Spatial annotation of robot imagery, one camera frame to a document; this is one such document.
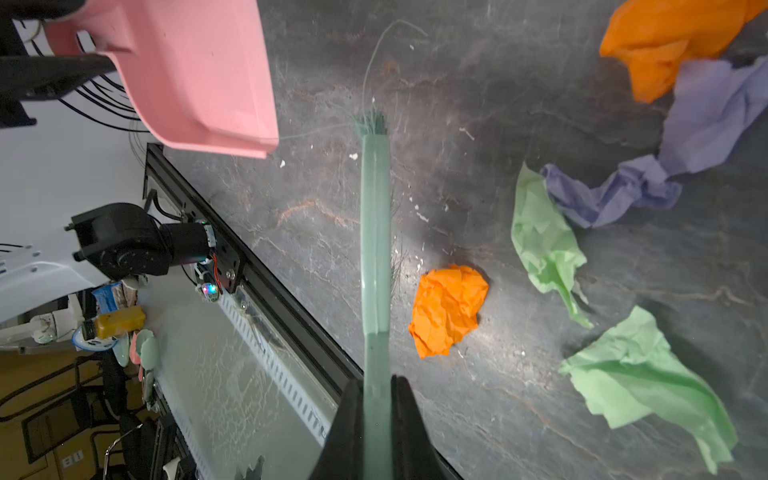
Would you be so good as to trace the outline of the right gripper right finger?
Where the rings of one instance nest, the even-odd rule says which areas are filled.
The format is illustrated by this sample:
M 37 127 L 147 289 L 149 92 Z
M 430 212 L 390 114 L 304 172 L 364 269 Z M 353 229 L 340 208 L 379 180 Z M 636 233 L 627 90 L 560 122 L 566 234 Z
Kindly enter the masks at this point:
M 393 375 L 391 393 L 394 478 L 446 479 L 409 381 L 404 376 Z

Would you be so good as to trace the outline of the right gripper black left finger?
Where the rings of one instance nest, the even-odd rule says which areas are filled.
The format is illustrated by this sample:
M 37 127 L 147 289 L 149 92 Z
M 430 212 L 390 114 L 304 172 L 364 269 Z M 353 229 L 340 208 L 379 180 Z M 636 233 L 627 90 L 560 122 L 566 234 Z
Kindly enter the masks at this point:
M 309 479 L 361 479 L 362 471 L 363 383 L 360 380 L 350 380 Z

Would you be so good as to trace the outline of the teal hand brush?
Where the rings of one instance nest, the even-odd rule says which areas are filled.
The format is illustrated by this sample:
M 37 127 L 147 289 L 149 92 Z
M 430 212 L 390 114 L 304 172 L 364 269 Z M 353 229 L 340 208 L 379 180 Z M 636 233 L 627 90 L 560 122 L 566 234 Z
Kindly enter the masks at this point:
M 365 114 L 359 130 L 360 274 L 365 340 L 362 477 L 392 479 L 390 140 L 380 112 Z

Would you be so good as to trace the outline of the pink plastic dustpan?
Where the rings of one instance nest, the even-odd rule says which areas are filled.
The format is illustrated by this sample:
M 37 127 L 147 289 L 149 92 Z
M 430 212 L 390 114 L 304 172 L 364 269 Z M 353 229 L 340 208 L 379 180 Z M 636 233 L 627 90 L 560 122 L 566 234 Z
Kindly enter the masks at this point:
M 44 26 L 56 55 L 88 33 L 163 144 L 264 159 L 279 144 L 270 66 L 255 0 L 88 1 Z

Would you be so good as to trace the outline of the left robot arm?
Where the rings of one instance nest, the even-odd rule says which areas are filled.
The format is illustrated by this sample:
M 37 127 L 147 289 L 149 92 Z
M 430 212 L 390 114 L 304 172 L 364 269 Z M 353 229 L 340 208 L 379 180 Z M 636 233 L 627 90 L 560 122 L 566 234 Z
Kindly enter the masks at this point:
M 213 230 L 159 224 L 125 189 L 132 167 L 98 163 L 100 141 L 71 128 L 51 140 L 1 137 L 1 238 L 20 246 L 1 255 L 1 319 L 131 275 L 162 276 L 204 260 Z

